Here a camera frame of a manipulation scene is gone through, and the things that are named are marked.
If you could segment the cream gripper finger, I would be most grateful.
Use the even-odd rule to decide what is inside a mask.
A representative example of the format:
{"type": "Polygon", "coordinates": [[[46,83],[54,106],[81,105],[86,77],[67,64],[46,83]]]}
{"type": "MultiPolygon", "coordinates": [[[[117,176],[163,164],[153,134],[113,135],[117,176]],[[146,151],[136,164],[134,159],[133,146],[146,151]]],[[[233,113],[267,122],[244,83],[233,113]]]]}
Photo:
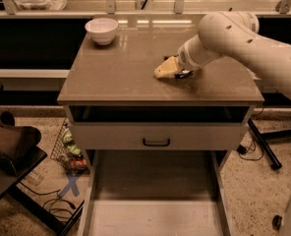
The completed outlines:
{"type": "Polygon", "coordinates": [[[154,75],[157,79],[173,79],[174,71],[163,70],[162,68],[157,68],[154,70],[154,75]]]}

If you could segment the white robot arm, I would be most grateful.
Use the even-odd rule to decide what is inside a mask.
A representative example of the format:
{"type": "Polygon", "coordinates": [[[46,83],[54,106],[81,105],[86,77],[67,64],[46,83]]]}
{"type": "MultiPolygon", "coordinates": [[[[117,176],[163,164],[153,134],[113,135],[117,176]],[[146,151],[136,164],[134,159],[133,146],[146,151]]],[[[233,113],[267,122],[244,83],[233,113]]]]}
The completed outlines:
{"type": "MultiPolygon", "coordinates": [[[[195,36],[185,41],[176,56],[154,70],[159,79],[187,76],[224,56],[230,57],[291,100],[291,45],[259,34],[256,16],[245,12],[215,12],[202,17],[195,36]]],[[[267,205],[274,199],[265,198],[251,209],[252,201],[261,195],[258,186],[249,181],[240,189],[227,191],[228,206],[234,224],[245,219],[256,228],[252,236],[291,236],[291,192],[284,212],[267,216],[267,205]]]]}

